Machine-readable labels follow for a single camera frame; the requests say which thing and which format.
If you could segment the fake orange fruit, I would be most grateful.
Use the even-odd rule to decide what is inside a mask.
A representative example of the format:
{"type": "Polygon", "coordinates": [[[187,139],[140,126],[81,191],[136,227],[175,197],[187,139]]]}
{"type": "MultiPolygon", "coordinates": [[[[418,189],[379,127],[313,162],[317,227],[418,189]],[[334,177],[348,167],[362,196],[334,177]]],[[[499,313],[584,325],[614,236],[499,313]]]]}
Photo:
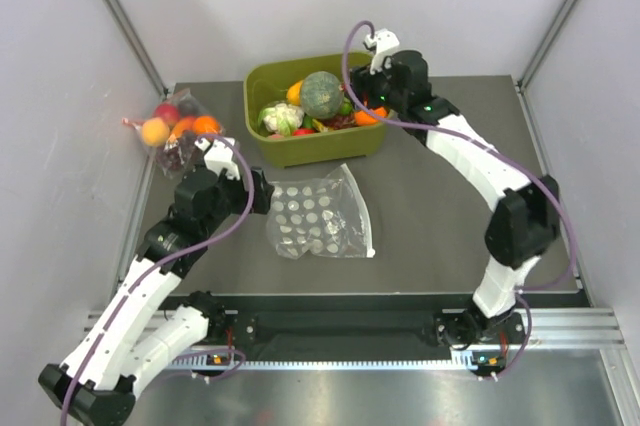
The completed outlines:
{"type": "Polygon", "coordinates": [[[379,122],[378,118],[386,118],[388,112],[385,107],[376,109],[358,110],[353,114],[353,120],[356,126],[365,127],[372,126],[379,122]]]}

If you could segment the fake green melon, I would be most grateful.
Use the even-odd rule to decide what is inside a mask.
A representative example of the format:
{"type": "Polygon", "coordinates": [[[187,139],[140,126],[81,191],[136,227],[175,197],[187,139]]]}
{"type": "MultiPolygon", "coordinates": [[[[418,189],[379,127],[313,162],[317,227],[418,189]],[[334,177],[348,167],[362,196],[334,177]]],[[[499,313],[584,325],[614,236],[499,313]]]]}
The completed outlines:
{"type": "Polygon", "coordinates": [[[318,71],[304,80],[300,91],[300,106],[314,119],[330,119],[338,114],[344,100],[340,80],[332,73],[318,71]]]}

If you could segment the polka dot zip top bag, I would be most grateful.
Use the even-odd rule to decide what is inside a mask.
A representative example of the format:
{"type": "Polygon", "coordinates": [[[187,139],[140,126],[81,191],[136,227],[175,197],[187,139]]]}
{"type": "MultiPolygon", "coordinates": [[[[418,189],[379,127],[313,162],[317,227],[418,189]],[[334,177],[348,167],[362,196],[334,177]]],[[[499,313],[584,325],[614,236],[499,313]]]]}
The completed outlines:
{"type": "Polygon", "coordinates": [[[266,234],[276,253],[292,260],[376,255],[367,204],[345,163],[324,178],[276,182],[266,234]]]}

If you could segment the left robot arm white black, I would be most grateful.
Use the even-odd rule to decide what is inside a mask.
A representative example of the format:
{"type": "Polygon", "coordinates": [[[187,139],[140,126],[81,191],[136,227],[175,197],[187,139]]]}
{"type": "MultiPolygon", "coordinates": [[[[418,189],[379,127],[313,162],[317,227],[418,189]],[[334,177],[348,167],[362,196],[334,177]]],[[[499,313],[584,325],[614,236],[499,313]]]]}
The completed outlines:
{"type": "Polygon", "coordinates": [[[145,234],[115,296],[91,331],[38,382],[60,409],[60,422],[122,425],[150,383],[181,353],[226,333],[221,304],[209,293],[190,294],[149,336],[142,334],[164,300],[209,246],[228,237],[250,214],[266,214],[273,186],[258,167],[247,181],[198,164],[175,186],[167,214],[145,234]],[[217,230],[230,216],[236,221],[217,230]]]}

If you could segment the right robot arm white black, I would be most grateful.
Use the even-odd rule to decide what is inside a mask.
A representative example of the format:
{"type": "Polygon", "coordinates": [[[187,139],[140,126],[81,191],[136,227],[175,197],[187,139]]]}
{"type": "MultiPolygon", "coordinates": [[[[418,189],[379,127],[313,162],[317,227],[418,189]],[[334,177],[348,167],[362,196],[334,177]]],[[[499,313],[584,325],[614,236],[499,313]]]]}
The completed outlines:
{"type": "Polygon", "coordinates": [[[356,106],[366,114],[376,105],[395,112],[408,134],[447,161],[486,202],[489,262],[470,305],[446,321],[439,336],[459,350],[492,340],[511,315],[517,291],[559,235],[556,180],[523,173],[477,134],[449,100],[435,95],[421,53],[397,52],[379,70],[347,64],[341,69],[356,106]]]}

